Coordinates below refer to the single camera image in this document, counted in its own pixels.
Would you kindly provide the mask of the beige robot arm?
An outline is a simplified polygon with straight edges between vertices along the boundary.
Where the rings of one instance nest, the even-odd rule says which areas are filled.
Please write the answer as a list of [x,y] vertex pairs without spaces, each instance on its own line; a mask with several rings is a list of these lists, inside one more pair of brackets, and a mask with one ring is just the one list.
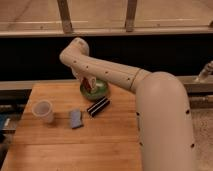
[[143,171],[197,171],[188,95],[177,77],[93,58],[79,37],[60,61],[77,77],[93,76],[135,94]]

